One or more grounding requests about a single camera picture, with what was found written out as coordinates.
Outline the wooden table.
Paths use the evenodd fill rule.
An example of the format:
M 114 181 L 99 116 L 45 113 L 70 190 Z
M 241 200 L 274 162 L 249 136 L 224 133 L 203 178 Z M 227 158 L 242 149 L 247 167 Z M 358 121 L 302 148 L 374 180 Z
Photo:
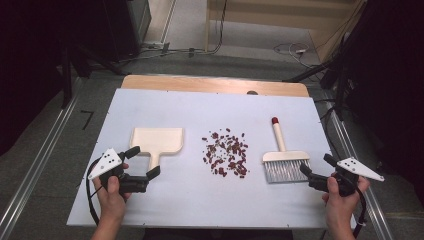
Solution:
M 218 77 L 128 75 L 124 78 L 121 87 L 124 89 L 250 94 L 266 96 L 309 96 L 307 87 L 302 83 L 268 82 Z

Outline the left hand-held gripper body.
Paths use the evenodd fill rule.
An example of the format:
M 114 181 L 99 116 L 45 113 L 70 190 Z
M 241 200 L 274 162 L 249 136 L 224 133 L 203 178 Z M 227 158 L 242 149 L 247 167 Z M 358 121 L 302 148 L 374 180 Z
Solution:
M 116 176 L 120 183 L 119 193 L 144 193 L 149 180 L 146 176 L 130 176 L 124 172 L 123 164 L 127 159 L 125 152 L 117 153 L 113 148 L 107 149 L 102 156 L 97 159 L 92 170 L 88 171 L 88 179 L 99 178 L 104 188 L 108 187 L 108 179 Z

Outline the pile of red beans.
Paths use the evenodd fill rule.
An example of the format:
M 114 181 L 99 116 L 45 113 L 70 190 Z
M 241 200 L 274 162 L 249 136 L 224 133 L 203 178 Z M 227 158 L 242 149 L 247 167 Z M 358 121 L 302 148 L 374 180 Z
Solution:
M 201 138 L 205 144 L 202 161 L 209 166 L 213 175 L 226 177 L 234 175 L 244 179 L 250 170 L 247 168 L 249 145 L 244 132 L 234 133 L 230 128 L 209 131 Z

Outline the dark curtain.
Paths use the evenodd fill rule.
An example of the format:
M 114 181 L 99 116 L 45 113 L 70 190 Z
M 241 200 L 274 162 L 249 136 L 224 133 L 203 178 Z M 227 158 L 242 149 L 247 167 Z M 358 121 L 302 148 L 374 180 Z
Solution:
M 424 205 L 424 0 L 368 0 L 349 39 L 346 103 Z
M 76 30 L 94 0 L 0 0 L 0 156 L 61 91 L 69 60 L 90 73 Z

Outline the white board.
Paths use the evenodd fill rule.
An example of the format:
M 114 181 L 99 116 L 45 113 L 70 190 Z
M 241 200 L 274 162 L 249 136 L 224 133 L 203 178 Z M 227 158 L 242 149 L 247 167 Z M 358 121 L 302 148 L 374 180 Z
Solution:
M 136 127 L 183 129 L 182 149 L 161 157 L 160 175 L 146 193 L 129 199 L 124 222 L 130 226 L 323 228 L 320 192 L 305 183 L 270 184 L 265 178 L 262 157 L 277 148 L 272 118 L 278 118 L 288 150 L 307 152 L 314 173 L 332 173 L 323 159 L 330 147 L 309 97 L 119 89 L 92 156 L 129 149 Z M 245 177 L 212 173 L 203 160 L 212 133 L 244 138 Z

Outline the person's left hand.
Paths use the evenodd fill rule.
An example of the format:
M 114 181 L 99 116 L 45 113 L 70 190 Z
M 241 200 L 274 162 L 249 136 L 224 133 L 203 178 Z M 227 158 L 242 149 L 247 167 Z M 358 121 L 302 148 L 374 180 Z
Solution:
M 120 183 L 116 176 L 108 179 L 107 188 L 102 187 L 99 178 L 95 178 L 93 184 L 97 189 L 97 198 L 101 208 L 100 222 L 120 225 L 125 216 L 126 201 L 130 198 L 131 194 L 126 193 L 124 196 L 121 196 L 119 193 Z

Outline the person's right hand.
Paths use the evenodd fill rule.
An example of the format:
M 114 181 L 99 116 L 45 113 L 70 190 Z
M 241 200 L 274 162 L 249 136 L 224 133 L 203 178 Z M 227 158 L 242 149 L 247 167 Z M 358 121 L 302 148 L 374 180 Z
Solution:
M 334 177 L 327 179 L 327 187 L 329 192 L 322 195 L 326 207 L 327 225 L 333 233 L 346 235 L 350 232 L 350 219 L 360 200 L 359 194 L 341 197 L 339 185 Z

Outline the black metal stand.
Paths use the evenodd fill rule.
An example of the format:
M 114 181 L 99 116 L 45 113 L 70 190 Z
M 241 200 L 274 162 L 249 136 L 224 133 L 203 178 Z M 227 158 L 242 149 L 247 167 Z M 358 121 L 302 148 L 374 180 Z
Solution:
M 128 71 L 124 71 L 106 59 L 95 54 L 83 45 L 75 45 L 66 43 L 61 46 L 61 67 L 62 67 L 62 82 L 63 82 L 63 103 L 62 108 L 65 108 L 71 102 L 73 97 L 71 67 L 74 67 L 77 74 L 81 77 L 89 78 L 91 75 L 91 67 L 87 60 L 91 59 L 115 73 L 119 76 L 129 75 Z
M 336 87 L 335 103 L 332 109 L 335 111 L 336 116 L 340 121 L 343 121 L 343 98 L 344 91 L 347 86 L 348 80 L 348 65 L 347 55 L 352 47 L 352 36 L 344 35 L 335 53 L 329 60 L 324 63 L 306 70 L 298 76 L 286 80 L 286 83 L 299 83 L 306 78 L 325 70 L 324 77 L 320 80 L 322 89 L 330 89 L 334 84 Z

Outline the metal floor rail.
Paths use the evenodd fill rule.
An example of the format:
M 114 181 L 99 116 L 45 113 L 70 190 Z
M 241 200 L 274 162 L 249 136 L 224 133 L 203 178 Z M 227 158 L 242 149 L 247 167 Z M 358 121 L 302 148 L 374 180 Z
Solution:
M 334 101 L 325 100 L 324 103 L 326 112 L 322 116 L 322 124 L 327 141 L 330 144 L 330 150 L 337 159 L 354 157 L 362 161 L 353 145 L 345 121 L 340 121 L 335 111 L 332 109 Z M 366 190 L 363 194 L 363 199 L 366 203 L 366 207 L 360 208 L 359 212 L 364 215 L 367 221 L 366 225 L 361 227 L 361 231 L 365 231 L 366 227 L 371 225 L 378 240 L 393 240 L 390 227 L 387 224 L 384 213 L 372 187 Z
M 23 174 L 22 181 L 17 187 L 16 192 L 11 197 L 7 204 L 4 213 L 1 215 L 0 220 L 0 240 L 8 240 L 11 235 L 15 224 L 17 223 L 25 205 L 27 204 L 32 191 L 35 188 L 49 158 L 54 150 L 54 147 L 60 138 L 62 131 L 71 116 L 71 113 L 76 105 L 80 95 L 80 89 L 84 86 L 85 80 L 77 77 L 71 86 L 74 95 L 69 102 L 58 113 L 53 125 L 42 145 L 37 150 L 36 154 L 31 157 L 31 165 L 29 169 Z

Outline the black cabinet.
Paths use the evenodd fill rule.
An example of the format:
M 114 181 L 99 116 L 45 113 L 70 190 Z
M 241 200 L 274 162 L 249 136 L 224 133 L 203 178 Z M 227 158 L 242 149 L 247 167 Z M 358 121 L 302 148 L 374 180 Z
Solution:
M 111 59 L 119 62 L 140 53 L 152 20 L 148 0 L 102 0 L 111 37 Z

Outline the cream hand brush red tip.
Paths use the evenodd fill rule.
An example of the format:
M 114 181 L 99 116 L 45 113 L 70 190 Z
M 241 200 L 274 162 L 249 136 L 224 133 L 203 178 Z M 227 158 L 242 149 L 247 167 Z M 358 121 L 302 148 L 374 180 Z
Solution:
M 283 132 L 277 117 L 273 117 L 272 127 L 278 151 L 266 152 L 262 157 L 265 177 L 269 184 L 306 182 L 308 178 L 301 172 L 302 164 L 310 166 L 308 153 L 300 150 L 287 150 Z

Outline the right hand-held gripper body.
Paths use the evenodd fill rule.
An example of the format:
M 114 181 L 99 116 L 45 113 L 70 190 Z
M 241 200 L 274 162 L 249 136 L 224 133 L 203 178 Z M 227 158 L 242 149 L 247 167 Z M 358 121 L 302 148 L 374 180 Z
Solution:
M 368 168 L 359 160 L 350 157 L 344 160 L 337 160 L 335 176 L 339 185 L 339 194 L 342 197 L 350 196 L 356 192 L 357 182 L 360 176 L 384 182 L 385 178 Z M 307 178 L 308 185 L 316 190 L 329 192 L 327 187 L 327 177 L 312 172 Z

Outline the cream plastic dustpan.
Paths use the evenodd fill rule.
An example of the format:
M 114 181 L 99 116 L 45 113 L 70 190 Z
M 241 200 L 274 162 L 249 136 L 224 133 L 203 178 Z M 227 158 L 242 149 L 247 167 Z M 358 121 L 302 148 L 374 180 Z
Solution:
M 140 154 L 150 156 L 148 170 L 160 165 L 160 156 L 178 153 L 183 146 L 182 128 L 134 128 L 130 147 L 138 146 Z

